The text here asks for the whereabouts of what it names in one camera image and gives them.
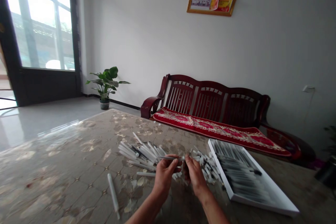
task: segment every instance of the wooden sofa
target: wooden sofa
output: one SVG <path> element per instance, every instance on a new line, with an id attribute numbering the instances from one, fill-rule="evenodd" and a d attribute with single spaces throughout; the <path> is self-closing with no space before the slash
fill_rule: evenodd
<path id="1" fill-rule="evenodd" d="M 307 143 L 267 123 L 270 101 L 268 95 L 250 89 L 229 88 L 217 82 L 197 81 L 185 75 L 168 74 L 163 77 L 159 94 L 147 98 L 142 104 L 141 117 L 149 119 L 159 106 L 165 106 L 176 112 L 227 125 L 242 128 L 262 126 L 266 128 L 269 139 L 291 152 L 292 162 L 306 166 L 314 161 L 315 152 Z"/>

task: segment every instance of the sofa backrest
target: sofa backrest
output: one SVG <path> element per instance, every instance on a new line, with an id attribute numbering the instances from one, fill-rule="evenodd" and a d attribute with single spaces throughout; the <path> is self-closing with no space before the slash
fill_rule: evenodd
<path id="1" fill-rule="evenodd" d="M 167 97 L 161 107 L 234 125 L 259 127 L 267 112 L 269 96 L 251 89 L 229 88 L 213 81 L 198 81 L 186 75 L 167 75 Z"/>

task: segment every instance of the electrical outlet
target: electrical outlet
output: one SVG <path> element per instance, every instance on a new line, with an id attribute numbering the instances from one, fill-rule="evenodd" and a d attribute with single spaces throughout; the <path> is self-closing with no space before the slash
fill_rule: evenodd
<path id="1" fill-rule="evenodd" d="M 311 93 L 311 92 L 314 92 L 314 90 L 315 90 L 315 87 L 306 85 L 303 87 L 302 92 Z"/>

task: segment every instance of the red patterned seat cushion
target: red patterned seat cushion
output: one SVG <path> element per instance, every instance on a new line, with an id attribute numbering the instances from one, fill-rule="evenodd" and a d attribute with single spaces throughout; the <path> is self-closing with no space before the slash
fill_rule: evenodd
<path id="1" fill-rule="evenodd" d="M 156 121 L 196 132 L 206 137 L 231 142 L 278 156 L 291 153 L 265 137 L 257 128 L 239 128 L 207 119 L 182 114 L 163 107 L 153 115 Z"/>

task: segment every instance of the human hand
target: human hand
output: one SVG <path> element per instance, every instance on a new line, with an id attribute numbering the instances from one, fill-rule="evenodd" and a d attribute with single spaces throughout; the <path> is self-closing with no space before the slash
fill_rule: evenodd
<path id="1" fill-rule="evenodd" d="M 179 156 L 173 154 L 169 154 L 166 156 L 179 158 Z M 166 200 L 168 197 L 170 184 L 172 183 L 171 177 L 173 173 L 178 173 L 181 171 L 181 168 L 177 167 L 181 165 L 182 162 L 179 162 L 177 159 L 162 159 L 156 166 L 155 183 L 152 192 Z"/>
<path id="2" fill-rule="evenodd" d="M 192 188 L 196 197 L 200 198 L 202 195 L 209 190 L 206 185 L 204 175 L 200 164 L 190 157 L 188 154 L 185 155 L 185 162 L 183 163 L 183 171 L 185 180 L 192 184 Z"/>

